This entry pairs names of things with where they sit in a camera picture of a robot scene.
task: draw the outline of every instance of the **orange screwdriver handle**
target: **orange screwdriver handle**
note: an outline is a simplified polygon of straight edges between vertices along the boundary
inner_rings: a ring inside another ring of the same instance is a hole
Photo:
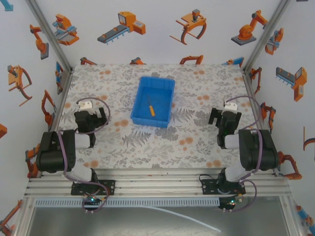
[[[151,112],[151,115],[152,115],[153,117],[156,116],[156,114],[155,114],[155,112],[154,112],[154,110],[153,110],[153,106],[150,106],[150,112]]]

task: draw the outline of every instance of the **blue plastic bin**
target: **blue plastic bin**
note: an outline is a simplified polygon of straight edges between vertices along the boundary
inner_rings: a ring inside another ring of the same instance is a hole
[[[167,128],[171,120],[174,88],[175,80],[141,77],[130,116],[133,123]],[[151,116],[148,96],[155,112],[154,117]]]

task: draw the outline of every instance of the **white cable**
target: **white cable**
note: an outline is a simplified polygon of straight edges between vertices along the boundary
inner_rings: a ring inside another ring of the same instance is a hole
[[[167,212],[167,213],[170,213],[170,214],[173,214],[173,215],[177,215],[177,216],[179,216],[179,217],[182,217],[182,218],[191,220],[191,221],[193,221],[193,222],[196,222],[196,223],[198,223],[198,224],[200,224],[200,225],[203,225],[203,226],[205,226],[205,227],[207,227],[207,228],[209,228],[209,229],[211,229],[211,230],[218,231],[219,233],[221,232],[221,230],[219,230],[219,229],[217,229],[217,228],[215,228],[215,227],[212,227],[212,226],[210,226],[210,225],[207,225],[206,223],[203,223],[203,222],[201,222],[201,221],[199,221],[199,220],[196,220],[196,219],[194,219],[194,218],[191,218],[191,217],[189,217],[189,216],[182,215],[182,214],[180,214],[180,213],[176,213],[176,212],[173,212],[173,211],[170,211],[170,210],[165,210],[165,209],[163,209],[163,208],[158,208],[158,207],[154,207],[154,206],[141,206],[141,207],[142,207],[142,208],[152,209],[152,210],[160,210],[160,211],[164,211],[164,212]]]

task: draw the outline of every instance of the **table surface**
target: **table surface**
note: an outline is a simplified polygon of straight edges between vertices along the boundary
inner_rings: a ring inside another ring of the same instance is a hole
[[[175,80],[167,129],[134,125],[130,114],[142,76]],[[111,109],[109,124],[97,132],[94,148],[76,150],[77,161],[91,168],[211,168],[239,160],[238,150],[217,144],[218,129],[209,125],[213,107],[247,95],[237,65],[79,65],[75,67],[60,129],[75,129],[78,99],[98,97]],[[93,100],[95,108],[102,104]],[[235,100],[242,117],[238,128],[254,122],[247,98]]]

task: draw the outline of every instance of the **cable connector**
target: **cable connector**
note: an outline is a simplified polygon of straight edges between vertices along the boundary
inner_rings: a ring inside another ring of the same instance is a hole
[[[82,102],[80,101],[78,103],[79,107],[80,107],[80,111],[87,111],[89,112],[90,115],[93,115],[96,113],[95,109],[93,108],[93,104],[92,101],[86,101],[86,102]]]
[[[224,101],[224,109],[223,109],[222,113],[226,112],[226,111],[237,113],[237,104]]]

